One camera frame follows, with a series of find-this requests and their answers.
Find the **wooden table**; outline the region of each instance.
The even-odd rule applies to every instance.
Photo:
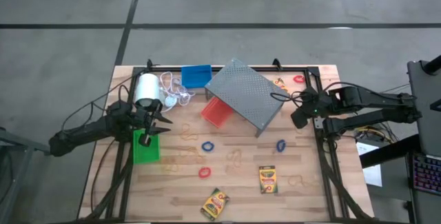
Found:
[[[335,65],[318,67],[323,87],[339,81]],[[132,68],[116,66],[110,87],[130,77]],[[261,73],[270,80],[282,78],[290,92],[305,88],[304,84],[292,80],[300,73]],[[180,73],[174,73],[174,76],[179,77]],[[117,99],[118,92],[115,90],[110,93],[106,105]],[[199,210],[215,187],[231,199],[217,221],[329,220],[313,127],[312,124],[301,130],[294,127],[290,114],[296,107],[292,102],[283,105],[258,139],[254,137],[256,128],[237,114],[217,129],[201,117],[206,105],[204,91],[198,89],[189,105],[175,106],[164,113],[174,123],[159,123],[158,126],[169,127],[172,131],[160,135],[161,162],[134,166],[127,221],[208,221]],[[287,147],[283,153],[278,153],[276,142],[281,139],[287,142]],[[103,139],[96,143],[79,217],[90,213],[91,184],[111,140]],[[201,144],[205,141],[215,144],[213,152],[202,151]],[[110,148],[96,180],[94,204],[110,186],[116,147],[115,143]],[[338,160],[345,187],[361,208],[373,216],[353,139],[343,137],[338,142]],[[260,193],[259,165],[276,166],[279,193]],[[203,166],[212,169],[208,179],[198,177],[198,171]],[[339,209],[335,188],[333,196],[336,209]]]

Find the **concrete floor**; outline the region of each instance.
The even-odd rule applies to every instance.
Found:
[[[0,0],[0,24],[125,23],[131,0]],[[134,23],[435,23],[439,0],[139,0]],[[46,143],[79,106],[109,86],[123,30],[0,29],[0,126]],[[385,90],[406,62],[439,55],[438,29],[132,30],[123,65],[336,64],[342,81]],[[72,119],[78,125],[87,111]],[[399,137],[414,126],[393,125]],[[11,223],[76,218],[93,145],[36,155]],[[377,217],[405,220],[400,203],[371,196]]]

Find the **keyboard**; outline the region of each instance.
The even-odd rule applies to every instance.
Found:
[[[441,160],[414,154],[413,188],[441,196]]]

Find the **red rubber band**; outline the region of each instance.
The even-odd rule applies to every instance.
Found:
[[[201,179],[207,178],[212,174],[212,169],[210,169],[209,167],[202,167],[199,170],[199,177]]]
[[[302,75],[297,75],[293,78],[294,82],[296,83],[304,83],[305,82],[305,77]]]

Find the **paper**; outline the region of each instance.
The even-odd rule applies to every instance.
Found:
[[[364,143],[357,142],[357,151],[358,155],[365,154],[367,152],[378,149],[378,147],[374,145],[368,145]],[[381,165],[375,165],[368,168],[363,169],[363,174],[365,175],[366,183],[370,185],[375,185],[382,187],[381,181]]]

